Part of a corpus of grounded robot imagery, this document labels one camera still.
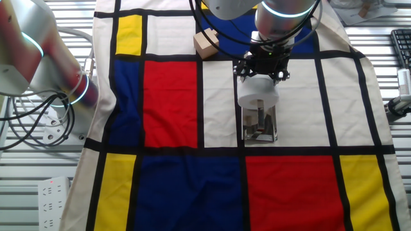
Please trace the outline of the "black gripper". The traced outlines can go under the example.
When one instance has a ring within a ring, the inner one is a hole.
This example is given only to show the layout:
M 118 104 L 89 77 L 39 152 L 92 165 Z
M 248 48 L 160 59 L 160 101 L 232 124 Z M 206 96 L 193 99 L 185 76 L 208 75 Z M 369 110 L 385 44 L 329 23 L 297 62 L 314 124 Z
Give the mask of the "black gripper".
M 274 46 L 273 50 L 266 51 L 261 46 L 250 47 L 251 56 L 246 62 L 238 62 L 233 67 L 233 73 L 243 83 L 246 78 L 257 74 L 272 77 L 274 86 L 290 78 L 288 72 L 289 49 Z

